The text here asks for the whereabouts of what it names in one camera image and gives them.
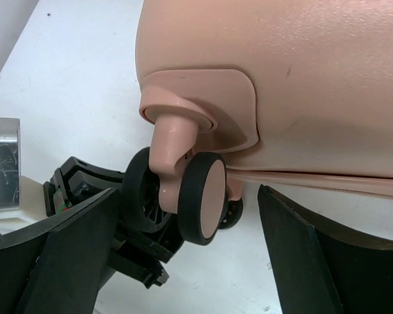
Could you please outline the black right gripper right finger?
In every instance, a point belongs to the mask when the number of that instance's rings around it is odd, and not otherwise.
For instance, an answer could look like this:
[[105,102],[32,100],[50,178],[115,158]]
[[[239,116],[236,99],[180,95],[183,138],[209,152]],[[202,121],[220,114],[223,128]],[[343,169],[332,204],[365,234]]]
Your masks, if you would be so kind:
[[393,313],[393,240],[261,185],[259,214],[283,313]]

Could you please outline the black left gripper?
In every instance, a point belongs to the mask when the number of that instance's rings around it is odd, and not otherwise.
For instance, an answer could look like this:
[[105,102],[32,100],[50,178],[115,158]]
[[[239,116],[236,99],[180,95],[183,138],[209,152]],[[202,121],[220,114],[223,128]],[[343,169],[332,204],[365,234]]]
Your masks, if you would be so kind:
[[120,192],[119,219],[105,278],[114,272],[162,286],[169,278],[164,264],[179,251],[183,238],[176,216],[159,205],[159,177],[148,156],[134,156],[126,171],[114,171],[68,158],[43,185],[47,216],[62,213],[108,189]]

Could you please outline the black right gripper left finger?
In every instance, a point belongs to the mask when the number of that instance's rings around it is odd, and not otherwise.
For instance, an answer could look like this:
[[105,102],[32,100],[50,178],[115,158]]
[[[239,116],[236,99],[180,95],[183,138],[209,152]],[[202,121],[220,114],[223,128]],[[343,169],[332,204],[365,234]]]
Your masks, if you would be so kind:
[[110,188],[0,235],[0,313],[92,313],[118,208]]

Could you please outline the pink hard-shell suitcase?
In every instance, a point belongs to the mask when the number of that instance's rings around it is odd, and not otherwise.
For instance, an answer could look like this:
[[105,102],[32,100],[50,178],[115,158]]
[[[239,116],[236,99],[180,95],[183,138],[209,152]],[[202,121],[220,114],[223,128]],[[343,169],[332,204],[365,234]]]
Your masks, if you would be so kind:
[[207,245],[243,182],[393,199],[393,1],[144,1],[132,160]]

